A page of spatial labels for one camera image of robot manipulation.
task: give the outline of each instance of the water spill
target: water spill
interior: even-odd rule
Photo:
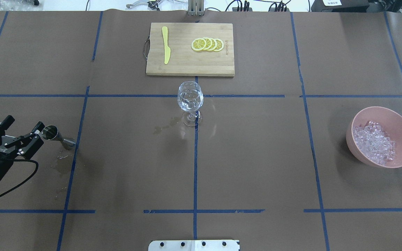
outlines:
[[[61,198],[62,196],[65,196],[67,193],[67,187],[61,188],[61,189],[57,189],[56,191],[56,196],[54,198],[54,200],[58,200],[59,198]]]
[[[168,125],[165,125],[164,127],[155,127],[155,131],[153,132],[154,135],[158,135],[159,133],[162,132],[163,129],[168,129],[170,127],[175,126],[177,123],[179,123],[179,121],[181,121],[181,117],[172,117],[170,119],[170,122]]]
[[[70,173],[70,169],[72,167],[73,155],[68,153],[68,151],[60,150],[56,155],[55,161],[51,165],[51,168],[60,173],[60,178],[63,177],[63,175]]]

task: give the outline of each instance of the black cable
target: black cable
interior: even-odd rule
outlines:
[[[243,2],[241,2],[241,0],[233,0],[232,2],[229,3],[229,5],[226,7],[225,11],[228,11],[228,8],[230,7],[230,5],[232,5],[233,2],[239,2],[238,7],[237,7],[237,11],[239,11],[240,7],[243,7]]]
[[[273,4],[269,6],[268,12],[271,11],[271,8],[272,8],[273,5],[276,5],[275,9],[277,9],[277,3],[273,2]]]
[[[39,167],[38,162],[36,162],[35,160],[31,160],[31,159],[0,159],[0,160],[7,160],[7,161],[13,161],[13,162],[31,162],[31,163],[35,164],[35,170],[33,171],[33,173],[31,175],[29,175],[29,177],[27,177],[24,181],[22,181],[21,183],[19,183],[16,186],[14,186],[13,188],[8,189],[6,192],[3,192],[2,194],[0,194],[0,198],[3,197],[4,195],[8,194],[9,192],[17,189],[18,187],[21,187],[24,183],[29,181],[30,178],[32,178],[35,175],[35,173],[37,173],[38,167]]]
[[[254,0],[254,1],[265,2],[265,3],[275,3],[274,1],[263,1],[263,0]]]
[[[215,10],[217,10],[217,11],[220,11],[220,12],[221,12],[221,10],[219,10],[219,9],[217,9],[217,8],[214,8],[214,7],[208,7],[208,8],[206,8],[206,9],[215,9]]]

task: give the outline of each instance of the metal jigger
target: metal jigger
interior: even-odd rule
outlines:
[[[43,129],[43,131],[41,132],[41,135],[43,136],[43,139],[45,139],[45,140],[60,141],[66,150],[70,150],[75,146],[74,139],[63,138],[59,132],[59,129],[52,124],[45,127]]]

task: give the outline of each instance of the cutting board handle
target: cutting board handle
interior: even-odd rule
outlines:
[[[149,53],[149,52],[150,52],[150,36],[148,36],[147,40],[145,40],[144,49],[143,49],[143,51],[142,51],[142,53],[143,53],[144,56],[145,56],[145,61],[148,60],[148,53]]]

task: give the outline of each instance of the yellow knife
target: yellow knife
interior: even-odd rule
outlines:
[[[162,27],[162,37],[164,38],[164,64],[168,64],[172,51],[169,47],[169,29],[167,26]]]

